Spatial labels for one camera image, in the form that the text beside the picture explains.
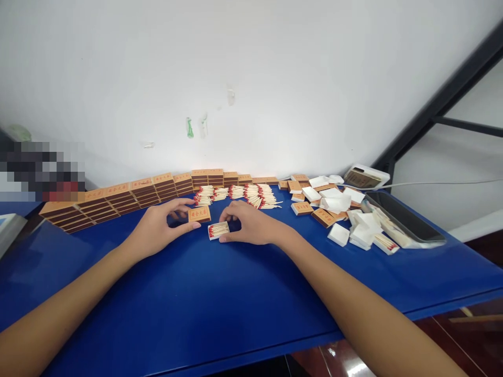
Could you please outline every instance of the right hand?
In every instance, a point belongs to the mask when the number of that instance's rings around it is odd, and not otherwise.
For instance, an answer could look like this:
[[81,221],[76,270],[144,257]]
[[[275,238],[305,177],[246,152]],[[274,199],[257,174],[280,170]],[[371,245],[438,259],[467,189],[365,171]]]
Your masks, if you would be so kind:
[[241,230],[222,235],[220,242],[248,242],[254,245],[277,243],[291,229],[243,201],[233,201],[226,207],[219,222],[230,221],[232,218],[241,221]]

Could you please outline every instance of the blue table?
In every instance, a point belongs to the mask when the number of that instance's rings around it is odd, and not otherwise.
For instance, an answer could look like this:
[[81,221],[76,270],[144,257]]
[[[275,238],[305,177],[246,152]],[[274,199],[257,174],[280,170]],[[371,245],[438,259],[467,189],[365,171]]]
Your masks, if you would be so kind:
[[[445,232],[447,244],[433,250],[387,256],[375,246],[341,248],[314,218],[294,216],[288,193],[274,192],[283,209],[267,214],[294,226],[412,320],[502,296],[501,269]],[[229,202],[210,207],[212,223]],[[119,245],[143,212],[73,235],[43,224],[0,260],[0,330]],[[126,273],[44,375],[204,375],[342,337],[278,248],[209,241],[203,226]]]
[[0,215],[15,213],[25,217],[42,202],[0,202]]

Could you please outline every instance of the row of matchboxes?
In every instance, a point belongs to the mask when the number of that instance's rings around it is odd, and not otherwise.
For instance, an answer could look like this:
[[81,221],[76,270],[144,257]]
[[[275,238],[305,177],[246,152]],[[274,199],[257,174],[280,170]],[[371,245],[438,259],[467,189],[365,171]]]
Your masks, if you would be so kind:
[[278,184],[275,177],[252,178],[222,169],[156,175],[151,178],[87,191],[80,202],[48,202],[40,211],[47,221],[67,233],[117,218],[129,212],[196,193],[200,186],[230,187],[247,183]]

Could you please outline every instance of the stacked matchboxes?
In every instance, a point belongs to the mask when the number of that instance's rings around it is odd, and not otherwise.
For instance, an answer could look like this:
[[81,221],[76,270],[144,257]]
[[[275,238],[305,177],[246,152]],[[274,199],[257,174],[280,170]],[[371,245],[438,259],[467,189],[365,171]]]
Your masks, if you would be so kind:
[[84,194],[84,202],[76,203],[80,211],[95,224],[119,217],[117,210],[105,199],[105,191],[104,188],[87,191]]
[[131,182],[130,190],[140,205],[140,208],[146,208],[160,203],[159,196],[152,183],[152,178]]
[[40,211],[40,215],[67,233],[94,225],[91,219],[75,206],[75,202],[48,202]]
[[237,186],[239,184],[237,172],[224,172],[224,187]]
[[247,183],[253,183],[252,176],[249,174],[240,174],[237,176],[237,178],[238,178],[238,185],[239,186],[244,186]]
[[208,169],[208,184],[216,189],[224,187],[224,170],[223,169]]
[[192,184],[194,192],[199,191],[201,186],[208,186],[209,178],[208,178],[208,169],[199,169],[192,170]]
[[268,185],[277,185],[278,184],[278,179],[276,177],[259,177],[259,178],[252,178],[251,182],[253,184],[268,184]]
[[290,177],[290,179],[292,179],[292,181],[297,181],[299,183],[307,183],[307,184],[309,184],[309,178],[305,174],[292,174],[292,176]]
[[[82,197],[79,197],[81,201],[78,202],[48,202],[40,215],[65,232],[73,233],[142,208],[192,194],[194,190],[198,192],[199,200],[207,199],[208,205],[230,196],[231,199],[245,197],[256,208],[280,207],[278,204],[281,202],[276,202],[271,185],[278,185],[280,190],[287,190],[292,194],[294,203],[291,208],[295,215],[311,215],[324,228],[332,228],[328,238],[337,244],[345,246],[349,240],[368,250],[373,241],[388,254],[399,249],[392,240],[379,235],[382,230],[378,228],[378,222],[370,228],[372,232],[374,229],[378,230],[375,235],[365,233],[369,233],[365,226],[370,222],[371,216],[363,214],[359,209],[355,210],[362,206],[365,194],[349,187],[341,192],[325,176],[309,180],[304,174],[294,174],[291,180],[278,181],[276,177],[252,178],[249,174],[240,175],[237,172],[224,172],[222,169],[193,170],[192,175],[184,173],[173,176],[166,173],[82,193]],[[208,187],[200,191],[201,186]],[[203,201],[199,207],[189,211],[190,220],[211,221],[206,202]],[[353,225],[349,231],[336,223],[348,218]],[[210,225],[210,239],[216,239],[227,231],[225,224]]]
[[174,186],[177,189],[177,195],[179,197],[194,193],[194,187],[192,186],[192,177],[190,173],[175,175],[173,177],[173,180],[174,180]]
[[125,215],[129,212],[140,209],[140,204],[136,201],[131,191],[130,183],[123,183],[105,189],[105,199],[119,213]]
[[152,177],[152,183],[156,189],[157,196],[161,202],[167,202],[178,197],[177,188],[171,173],[156,175]]

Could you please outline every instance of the pile of matches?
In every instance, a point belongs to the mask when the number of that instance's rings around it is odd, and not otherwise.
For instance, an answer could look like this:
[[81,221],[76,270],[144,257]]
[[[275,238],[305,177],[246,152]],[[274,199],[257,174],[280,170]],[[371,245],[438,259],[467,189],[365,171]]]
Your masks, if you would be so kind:
[[201,186],[199,191],[194,195],[195,206],[202,207],[211,205],[213,196],[213,186]]
[[248,204],[251,204],[258,209],[281,208],[278,204],[283,203],[276,202],[276,198],[272,193],[271,187],[262,183],[246,184],[244,196]]
[[219,200],[223,200],[227,198],[227,195],[229,194],[229,189],[224,188],[224,187],[219,187],[213,190],[213,196],[212,199],[214,202],[217,202]]
[[229,187],[229,196],[232,200],[245,197],[244,186],[232,185],[231,187]]
[[195,206],[202,207],[211,205],[212,202],[220,201],[227,198],[227,188],[213,188],[212,185],[201,186],[199,191],[194,195]]
[[208,226],[208,236],[210,241],[220,238],[221,235],[229,233],[229,224],[226,221]]

